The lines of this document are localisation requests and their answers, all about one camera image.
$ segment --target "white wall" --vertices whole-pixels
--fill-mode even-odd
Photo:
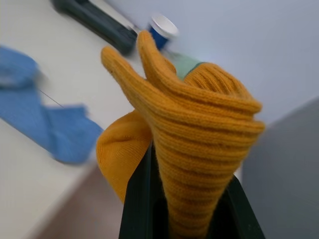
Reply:
[[[106,0],[139,27],[152,12],[181,34],[172,51],[215,62],[278,120],[319,95],[318,0]]]

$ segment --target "white table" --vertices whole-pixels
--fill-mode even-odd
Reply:
[[[102,0],[93,0],[122,24],[133,26]],[[46,105],[83,103],[89,117],[106,128],[132,110],[100,61],[106,41],[57,13],[49,0],[2,0],[0,43],[31,56],[42,71]],[[138,72],[134,52],[129,58]],[[49,219],[95,165],[64,165],[0,120],[0,238],[24,239]]]

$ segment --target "white lid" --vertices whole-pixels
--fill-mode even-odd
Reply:
[[[152,17],[152,28],[165,38],[173,38],[178,36],[178,28],[165,16],[156,14]]]

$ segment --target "blue cup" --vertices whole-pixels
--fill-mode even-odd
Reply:
[[[162,50],[166,43],[178,36],[178,28],[167,17],[159,14],[152,17],[149,32],[158,50]]]

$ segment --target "blue cloth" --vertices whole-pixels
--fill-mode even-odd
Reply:
[[[33,80],[37,73],[33,59],[0,47],[0,118],[58,161],[86,161],[102,129],[86,117],[83,106],[43,106]]]

